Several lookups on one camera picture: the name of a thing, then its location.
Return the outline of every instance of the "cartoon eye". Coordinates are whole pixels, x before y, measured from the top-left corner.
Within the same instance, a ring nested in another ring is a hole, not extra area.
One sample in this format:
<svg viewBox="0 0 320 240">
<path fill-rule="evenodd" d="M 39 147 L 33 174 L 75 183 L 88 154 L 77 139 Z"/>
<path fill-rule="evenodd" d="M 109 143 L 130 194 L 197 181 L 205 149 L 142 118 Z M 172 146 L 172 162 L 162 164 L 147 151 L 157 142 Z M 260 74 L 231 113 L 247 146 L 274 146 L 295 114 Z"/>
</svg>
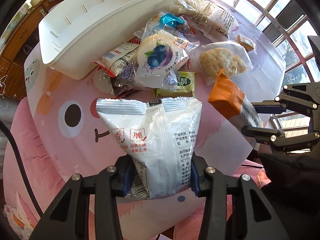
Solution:
<svg viewBox="0 0 320 240">
<path fill-rule="evenodd" d="M 76 137 L 83 127 L 83 110 L 77 101 L 67 101 L 59 109 L 58 125 L 63 136 Z"/>
</svg>

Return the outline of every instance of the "blueberry image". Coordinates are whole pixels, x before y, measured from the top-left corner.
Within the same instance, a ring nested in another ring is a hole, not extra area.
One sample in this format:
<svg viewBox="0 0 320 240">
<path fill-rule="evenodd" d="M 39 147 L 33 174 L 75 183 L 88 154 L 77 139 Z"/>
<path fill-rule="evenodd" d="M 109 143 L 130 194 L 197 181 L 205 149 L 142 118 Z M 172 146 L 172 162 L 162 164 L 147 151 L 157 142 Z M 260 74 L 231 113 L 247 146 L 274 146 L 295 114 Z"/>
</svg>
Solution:
<svg viewBox="0 0 320 240">
<path fill-rule="evenodd" d="M 160 52 L 165 52 L 166 47 L 165 45 L 157 45 L 154 49 L 156 54 L 159 54 Z"/>
<path fill-rule="evenodd" d="M 147 63 L 148 65 L 151 67 L 151 68 L 156 68 L 160 65 L 160 63 L 158 62 L 158 59 L 157 59 L 157 55 L 156 54 L 152 54 L 148 60 L 147 60 Z"/>
<path fill-rule="evenodd" d="M 161 52 L 157 53 L 157 56 L 158 56 L 158 62 L 161 63 L 162 61 L 165 60 L 166 51 L 161 51 Z"/>
</svg>

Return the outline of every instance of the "green leaf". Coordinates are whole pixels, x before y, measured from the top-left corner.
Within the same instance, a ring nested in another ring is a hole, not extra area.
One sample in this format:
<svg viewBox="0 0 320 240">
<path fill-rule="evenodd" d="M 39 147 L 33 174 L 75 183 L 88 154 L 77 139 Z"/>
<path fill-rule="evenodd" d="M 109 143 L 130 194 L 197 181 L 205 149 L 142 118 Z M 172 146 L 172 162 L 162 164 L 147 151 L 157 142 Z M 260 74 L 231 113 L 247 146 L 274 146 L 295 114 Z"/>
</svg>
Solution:
<svg viewBox="0 0 320 240">
<path fill-rule="evenodd" d="M 152 54 L 155 54 L 154 50 L 148 51 L 144 55 L 146 55 L 146 57 L 149 58 Z"/>
</svg>

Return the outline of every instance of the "orange snack bag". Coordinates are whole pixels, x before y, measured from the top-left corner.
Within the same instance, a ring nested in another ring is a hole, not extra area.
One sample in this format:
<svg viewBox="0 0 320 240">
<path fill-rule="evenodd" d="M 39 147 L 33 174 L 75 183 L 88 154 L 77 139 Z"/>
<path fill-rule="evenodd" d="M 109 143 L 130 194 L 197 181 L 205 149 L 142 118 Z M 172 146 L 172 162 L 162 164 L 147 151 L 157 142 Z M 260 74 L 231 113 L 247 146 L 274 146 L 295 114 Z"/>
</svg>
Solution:
<svg viewBox="0 0 320 240">
<path fill-rule="evenodd" d="M 208 102 L 240 132 L 245 126 L 261 127 L 262 121 L 245 94 L 222 69 L 212 88 Z M 245 137 L 255 147 L 254 138 Z"/>
</svg>

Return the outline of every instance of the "metal screw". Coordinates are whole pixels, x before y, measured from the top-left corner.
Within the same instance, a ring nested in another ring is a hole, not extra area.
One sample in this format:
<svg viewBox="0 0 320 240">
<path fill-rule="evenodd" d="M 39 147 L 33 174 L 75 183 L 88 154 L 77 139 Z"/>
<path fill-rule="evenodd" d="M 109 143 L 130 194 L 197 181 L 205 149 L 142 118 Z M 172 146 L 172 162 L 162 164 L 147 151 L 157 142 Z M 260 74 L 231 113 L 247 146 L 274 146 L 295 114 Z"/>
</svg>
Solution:
<svg viewBox="0 0 320 240">
<path fill-rule="evenodd" d="M 78 174 L 78 173 L 73 174 L 73 175 L 71 176 L 71 179 L 72 179 L 72 180 L 79 180 L 80 178 L 81 178 L 81 175 Z"/>
<path fill-rule="evenodd" d="M 205 169 L 208 173 L 215 173 L 216 172 L 216 169 L 214 168 L 214 167 L 207 167 L 206 169 Z"/>
<path fill-rule="evenodd" d="M 117 170 L 116 166 L 109 166 L 107 172 L 115 172 Z"/>
<path fill-rule="evenodd" d="M 248 174 L 242 174 L 242 179 L 245 181 L 249 181 L 251 179 L 251 177 Z"/>
</svg>

